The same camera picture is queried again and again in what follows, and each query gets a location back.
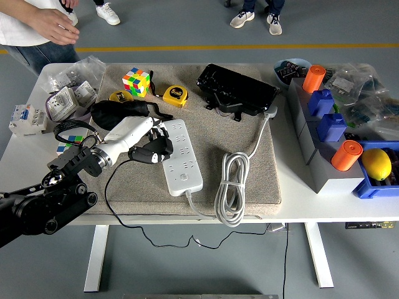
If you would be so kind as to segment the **person's left hand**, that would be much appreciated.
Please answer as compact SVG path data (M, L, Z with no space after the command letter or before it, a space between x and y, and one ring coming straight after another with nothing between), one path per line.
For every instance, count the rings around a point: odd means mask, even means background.
M73 8L79 5L79 0L60 0L59 2L68 13L73 12Z

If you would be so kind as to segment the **person's right hand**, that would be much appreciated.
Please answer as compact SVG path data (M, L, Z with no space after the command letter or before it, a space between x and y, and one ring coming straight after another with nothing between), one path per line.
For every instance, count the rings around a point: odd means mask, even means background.
M58 45L74 45L79 38L79 30L72 21L56 9L38 9L32 15L31 27L42 37Z

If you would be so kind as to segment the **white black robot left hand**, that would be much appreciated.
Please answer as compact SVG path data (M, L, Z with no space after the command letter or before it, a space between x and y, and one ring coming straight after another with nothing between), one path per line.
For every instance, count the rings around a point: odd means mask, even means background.
M156 164L170 158L173 145L165 124L152 117L128 116L93 149L101 168L113 166L120 154L130 160Z

